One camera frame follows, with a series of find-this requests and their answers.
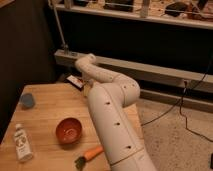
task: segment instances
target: tile floor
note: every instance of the tile floor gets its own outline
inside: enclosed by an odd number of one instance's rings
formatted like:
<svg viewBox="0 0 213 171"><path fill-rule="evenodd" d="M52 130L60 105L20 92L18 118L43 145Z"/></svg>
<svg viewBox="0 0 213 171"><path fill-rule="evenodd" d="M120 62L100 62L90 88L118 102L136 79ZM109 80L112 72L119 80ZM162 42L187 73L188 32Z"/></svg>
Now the tile floor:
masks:
<svg viewBox="0 0 213 171"><path fill-rule="evenodd" d="M140 99L137 103L141 122L162 114L171 105ZM213 139L213 112L182 108L188 127ZM163 118L142 128L147 151L158 171L211 171L213 143L185 129L185 119L175 107Z"/></svg>

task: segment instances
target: bottle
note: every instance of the bottle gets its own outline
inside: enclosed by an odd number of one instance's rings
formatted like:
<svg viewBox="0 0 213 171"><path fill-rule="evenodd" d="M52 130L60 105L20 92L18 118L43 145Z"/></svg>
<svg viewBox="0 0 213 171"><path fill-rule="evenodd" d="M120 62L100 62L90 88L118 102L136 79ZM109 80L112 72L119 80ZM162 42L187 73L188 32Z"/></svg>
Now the bottle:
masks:
<svg viewBox="0 0 213 171"><path fill-rule="evenodd" d="M22 124L16 124L14 133L14 141L16 145L16 153L20 162L26 162L33 157L26 131Z"/></svg>

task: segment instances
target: cable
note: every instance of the cable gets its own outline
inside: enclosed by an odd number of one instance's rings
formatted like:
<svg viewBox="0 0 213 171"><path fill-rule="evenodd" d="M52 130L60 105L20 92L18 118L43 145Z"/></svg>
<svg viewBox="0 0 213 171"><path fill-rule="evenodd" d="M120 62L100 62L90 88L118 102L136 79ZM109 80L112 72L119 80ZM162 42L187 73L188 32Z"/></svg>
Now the cable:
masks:
<svg viewBox="0 0 213 171"><path fill-rule="evenodd" d="M200 85L200 83L203 82L204 78L206 77L207 73L208 73L209 70L210 70L210 67L211 67L211 65L212 65L212 61L213 61L213 53L211 54L211 57L210 57L210 59L209 59L209 62L208 62L208 65L207 65L207 68L206 68L206 71L205 71L203 77L202 77L202 78L200 79L200 81L198 81L194 86L192 86L191 88L189 88L190 90L196 89L196 87L197 87L198 85ZM178 105L178 104L181 102L181 100L184 98L185 95L186 95L186 90L183 91L183 94L181 95L181 97L180 97L180 98L179 98L179 99L178 99L167 111L165 111L165 112L164 112L163 114L161 114L160 116L158 116L158 117L156 117L156 118L154 118L154 119L152 119L152 120L150 120L150 121L148 121L148 122L142 123L141 126L148 125L148 124L150 124L150 123L152 123L152 122L154 122L154 121L156 121L156 120L162 118L162 117L165 116L166 114L168 114L176 105Z"/></svg>
<svg viewBox="0 0 213 171"><path fill-rule="evenodd" d="M200 134L198 132L195 132L191 129L188 128L188 118L185 114L182 113L182 106L183 106L183 99L184 99L184 94L186 93L186 89L187 89L187 83L185 82L185 88L183 90L183 95L181 96L181 100L180 100L180 108L179 108L179 113L182 117L185 118L185 129L189 132L191 132L192 134L195 134L201 138L204 138L205 140L209 141L209 142L212 142L213 143L213 139L210 139L208 138L207 136L203 135L203 134Z"/></svg>

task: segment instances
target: wooden tabletop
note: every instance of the wooden tabletop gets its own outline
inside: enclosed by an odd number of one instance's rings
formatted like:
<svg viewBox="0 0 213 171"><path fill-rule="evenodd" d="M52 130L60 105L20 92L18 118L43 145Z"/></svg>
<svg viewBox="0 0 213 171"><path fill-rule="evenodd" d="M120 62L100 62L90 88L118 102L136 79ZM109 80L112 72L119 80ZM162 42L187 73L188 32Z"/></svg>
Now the wooden tabletop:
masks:
<svg viewBox="0 0 213 171"><path fill-rule="evenodd" d="M85 150L100 144L89 116L87 99L78 89L64 83L28 85L24 88L24 93L32 93L36 105L26 109L21 103L17 104L0 146L0 170L75 171L75 159ZM136 105L125 108L125 111L143 141ZM62 119L67 117L80 120L83 135L76 144L60 145L55 136L55 128ZM34 158L24 164L17 160L13 141L17 123L23 124L34 152ZM84 170L110 170L104 153L88 162Z"/></svg>

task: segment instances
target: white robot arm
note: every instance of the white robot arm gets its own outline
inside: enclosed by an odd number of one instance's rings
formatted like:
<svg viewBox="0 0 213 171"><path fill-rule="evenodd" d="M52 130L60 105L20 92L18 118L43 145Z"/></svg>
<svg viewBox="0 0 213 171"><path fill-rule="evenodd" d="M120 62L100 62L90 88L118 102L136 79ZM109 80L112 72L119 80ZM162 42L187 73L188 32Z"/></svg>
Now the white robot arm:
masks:
<svg viewBox="0 0 213 171"><path fill-rule="evenodd" d="M88 54L76 61L76 68L101 82L88 95L89 112L112 171L156 171L144 144L129 122L123 107L139 98L140 87L124 74L95 65Z"/></svg>

